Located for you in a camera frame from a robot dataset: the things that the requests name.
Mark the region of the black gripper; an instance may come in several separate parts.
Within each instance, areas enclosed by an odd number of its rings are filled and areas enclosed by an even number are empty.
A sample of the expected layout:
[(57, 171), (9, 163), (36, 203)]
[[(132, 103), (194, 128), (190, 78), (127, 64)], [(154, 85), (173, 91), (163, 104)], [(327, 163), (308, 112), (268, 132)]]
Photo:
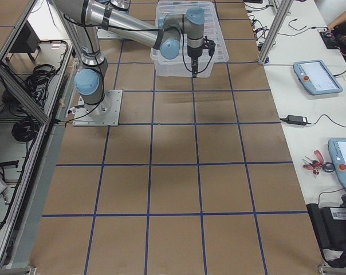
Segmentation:
[(192, 77), (196, 78), (198, 75), (198, 58), (203, 54), (204, 50), (208, 50), (208, 54), (212, 57), (215, 53), (216, 44), (213, 40), (208, 39), (207, 36), (193, 40), (187, 38), (187, 54), (191, 57), (191, 71)]

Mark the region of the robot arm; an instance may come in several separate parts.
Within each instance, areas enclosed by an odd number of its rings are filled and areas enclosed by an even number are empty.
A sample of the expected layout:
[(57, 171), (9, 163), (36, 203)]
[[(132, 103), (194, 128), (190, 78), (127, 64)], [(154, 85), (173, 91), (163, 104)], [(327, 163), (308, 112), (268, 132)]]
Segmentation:
[(115, 48), (122, 55), (140, 48), (157, 50), (165, 60), (181, 57), (181, 66), (196, 77), (203, 52), (212, 57), (215, 43), (204, 35), (204, 11), (190, 7), (183, 14), (169, 14), (158, 27), (134, 18), (113, 2), (53, 1), (74, 46), (80, 51), (83, 69), (75, 84), (93, 118), (113, 112), (107, 90), (111, 80), (108, 57)]
[(127, 11), (130, 6), (129, 0), (110, 0), (109, 4), (115, 9)]

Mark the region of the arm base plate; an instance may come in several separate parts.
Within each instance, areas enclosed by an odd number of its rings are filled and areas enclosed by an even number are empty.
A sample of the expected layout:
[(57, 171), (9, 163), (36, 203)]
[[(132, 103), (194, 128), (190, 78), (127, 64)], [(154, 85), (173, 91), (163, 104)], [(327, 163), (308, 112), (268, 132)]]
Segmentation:
[(83, 105), (83, 107), (77, 108), (73, 112), (76, 117), (76, 119), (72, 121), (73, 126), (118, 126), (123, 91), (120, 89), (108, 90), (104, 92), (104, 95), (104, 100), (96, 109), (91, 105), (85, 105), (84, 100), (79, 96), (78, 104)]
[(123, 40), (124, 38), (109, 30), (97, 28), (97, 36), (99, 40)]

